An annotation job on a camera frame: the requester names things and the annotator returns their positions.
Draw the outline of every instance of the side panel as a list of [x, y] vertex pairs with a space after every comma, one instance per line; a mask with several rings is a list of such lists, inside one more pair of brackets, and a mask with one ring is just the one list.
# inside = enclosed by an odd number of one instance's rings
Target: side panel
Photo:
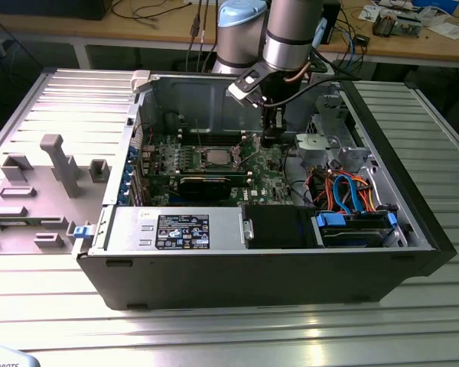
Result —
[[375, 153], [376, 159], [381, 160], [388, 168], [392, 181], [398, 187], [399, 192], [415, 217], [428, 243], [438, 249], [434, 261], [416, 274], [430, 275], [456, 255], [454, 246], [409, 176], [408, 171], [403, 166], [354, 84], [352, 82], [343, 82], [342, 87], [347, 96], [347, 106], [353, 112], [356, 123], [363, 129], [367, 138], [373, 142], [371, 148], [373, 149], [373, 153]]
[[151, 310], [379, 301], [431, 256], [80, 256], [78, 262], [108, 307]]

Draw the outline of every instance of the white sticker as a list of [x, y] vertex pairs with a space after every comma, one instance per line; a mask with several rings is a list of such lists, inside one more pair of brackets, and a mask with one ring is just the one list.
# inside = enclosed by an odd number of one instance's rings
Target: white sticker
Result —
[[157, 219], [160, 215], [160, 210], [140, 209], [138, 210], [138, 220]]

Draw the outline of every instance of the power cable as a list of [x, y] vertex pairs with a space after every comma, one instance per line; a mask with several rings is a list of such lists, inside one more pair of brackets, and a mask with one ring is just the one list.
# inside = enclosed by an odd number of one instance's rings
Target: power cable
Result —
[[263, 101], [257, 102], [257, 105], [263, 108], [274, 108], [274, 107], [280, 107], [283, 105], [287, 105], [288, 103], [294, 101], [296, 98], [299, 96], [302, 96], [305, 94], [308, 90], [313, 89], [316, 86], [319, 86], [320, 84], [327, 83], [327, 82], [338, 82], [338, 81], [343, 81], [343, 80], [360, 80], [360, 78], [357, 78], [355, 76], [349, 77], [349, 76], [332, 76], [331, 78], [326, 78], [322, 80], [318, 80], [315, 83], [307, 85], [305, 88], [301, 89], [299, 92], [295, 93], [293, 96], [290, 96], [287, 99], [284, 99], [281, 102], [276, 102], [276, 103], [264, 103]]
[[192, 21], [192, 25], [190, 26], [190, 43], [187, 49], [187, 53], [185, 54], [185, 71], [189, 71], [189, 55], [192, 51], [192, 46], [194, 45], [194, 40], [199, 35], [200, 30], [200, 8], [202, 7], [202, 0], [199, 0], [197, 4], [197, 13], [194, 16], [194, 20]]

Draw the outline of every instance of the table leg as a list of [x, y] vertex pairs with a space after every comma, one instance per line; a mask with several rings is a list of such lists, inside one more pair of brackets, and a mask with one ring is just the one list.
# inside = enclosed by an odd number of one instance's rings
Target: table leg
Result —
[[76, 59], [80, 69], [92, 69], [89, 54], [86, 52], [86, 45], [83, 43], [72, 44], [75, 49]]

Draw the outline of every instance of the floor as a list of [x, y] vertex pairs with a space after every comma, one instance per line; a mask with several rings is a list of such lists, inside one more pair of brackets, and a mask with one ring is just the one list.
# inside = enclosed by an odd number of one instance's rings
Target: floor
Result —
[[[7, 56], [0, 59], [0, 129], [41, 72], [17, 44], [9, 42], [5, 46]], [[78, 67], [73, 48], [69, 45], [26, 43], [24, 46], [44, 67]], [[89, 53], [96, 69], [182, 71], [184, 68], [185, 52], [180, 50], [140, 50], [137, 56], [133, 49], [90, 46]], [[372, 64], [364, 65], [363, 70], [374, 67]], [[455, 88], [456, 70], [438, 67], [420, 67], [414, 70], [411, 67], [383, 64], [376, 69], [374, 79], [412, 81], [442, 110], [446, 96]], [[446, 117], [459, 133], [459, 100]]]

